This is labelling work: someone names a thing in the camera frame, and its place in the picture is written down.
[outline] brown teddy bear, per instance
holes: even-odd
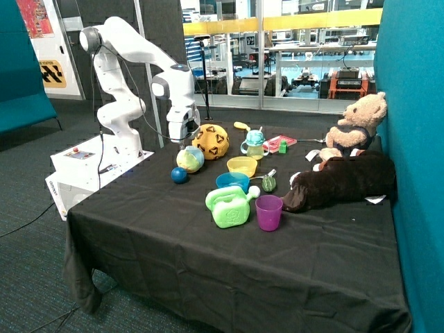
[[[358,151],[350,158],[332,157],[322,162],[319,170],[292,177],[291,190],[281,198],[284,210],[302,212],[368,196],[390,196],[395,189],[395,165],[378,151]]]
[[[387,114],[385,92],[369,94],[349,105],[338,127],[332,127],[325,137],[328,148],[319,153],[323,161],[331,157],[350,156],[353,149],[365,150],[376,135],[376,127]]]

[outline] yellow beam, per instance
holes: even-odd
[[[340,10],[279,17],[265,17],[264,30],[331,28],[341,26],[371,26],[381,22],[382,9]],[[185,36],[222,33],[245,33],[257,31],[257,18],[232,19],[217,22],[186,23],[183,25]]]
[[[257,31],[259,23],[256,18],[252,19],[231,19],[217,22],[186,23],[183,25],[185,36],[194,35],[217,35],[221,33],[245,33],[247,31]]]
[[[265,17],[264,30],[370,26],[381,22],[382,9],[339,10],[281,17]]]

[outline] teddy bear ear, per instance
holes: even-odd
[[[386,105],[383,105],[383,106],[379,105],[376,109],[376,112],[373,115],[373,119],[380,121],[386,115],[387,115],[387,106]]]

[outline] orange machine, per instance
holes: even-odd
[[[334,71],[330,81],[329,99],[335,99],[336,93],[356,93],[359,98],[364,97],[368,93],[368,76],[367,73],[361,72],[356,78],[343,77],[342,71]]]

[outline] toy watering can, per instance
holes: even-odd
[[[229,228],[244,224],[250,215],[250,200],[260,195],[260,189],[252,186],[245,194],[237,185],[215,189],[205,199],[205,204],[211,210],[214,222],[220,228]]]
[[[264,156],[270,153],[270,146],[265,143],[267,151],[264,152],[265,137],[262,133],[262,127],[259,130],[250,130],[247,133],[247,138],[241,144],[241,152],[246,154],[248,157],[252,157],[255,160],[260,160]]]

